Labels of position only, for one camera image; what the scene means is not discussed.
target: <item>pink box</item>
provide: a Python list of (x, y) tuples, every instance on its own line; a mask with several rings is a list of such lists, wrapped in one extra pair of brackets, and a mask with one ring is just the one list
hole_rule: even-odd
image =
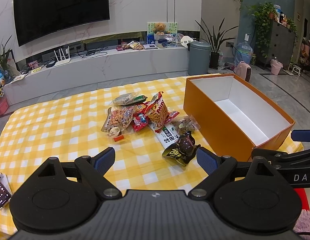
[(6, 97), (0, 99), (0, 115), (4, 114), (8, 109), (8, 103)]

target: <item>red snack bag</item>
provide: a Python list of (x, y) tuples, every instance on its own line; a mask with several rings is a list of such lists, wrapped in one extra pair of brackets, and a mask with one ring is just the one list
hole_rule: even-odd
[(131, 122), (134, 131), (138, 132), (143, 129), (146, 125), (148, 125), (148, 120), (148, 117), (143, 113), (134, 114), (133, 121)]
[(146, 125), (148, 125), (149, 118), (145, 115), (147, 105), (145, 103), (141, 103), (137, 106), (136, 112), (133, 114), (133, 120), (131, 125), (135, 132), (140, 131)]
[(145, 115), (155, 124), (155, 132), (159, 133), (164, 127), (168, 110), (161, 91), (153, 96), (145, 110)]
[(168, 114), (167, 118), (166, 118), (165, 123), (170, 122), (171, 120), (173, 120), (173, 119), (174, 119), (176, 116), (178, 116), (178, 115), (179, 115), (179, 112), (177, 112), (177, 111), (172, 111), (172, 112), (170, 112), (170, 113)]

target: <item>teddy bear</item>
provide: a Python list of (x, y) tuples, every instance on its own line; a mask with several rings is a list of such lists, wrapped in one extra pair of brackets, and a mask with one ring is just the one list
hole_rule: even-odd
[(153, 28), (153, 32), (157, 35), (165, 34), (164, 33), (165, 28), (166, 28), (166, 25), (164, 23), (155, 23), (155, 28)]

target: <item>pink space heater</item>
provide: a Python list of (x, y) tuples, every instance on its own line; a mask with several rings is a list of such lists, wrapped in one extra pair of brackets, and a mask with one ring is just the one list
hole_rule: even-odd
[(251, 66), (246, 64), (244, 61), (241, 61), (236, 68), (234, 68), (234, 72), (240, 78), (244, 79), (246, 82), (251, 78)]

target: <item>phone screen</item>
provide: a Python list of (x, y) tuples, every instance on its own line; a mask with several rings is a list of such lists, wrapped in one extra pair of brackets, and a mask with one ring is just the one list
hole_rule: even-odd
[(9, 191), (0, 182), (0, 208), (6, 205), (11, 198)]

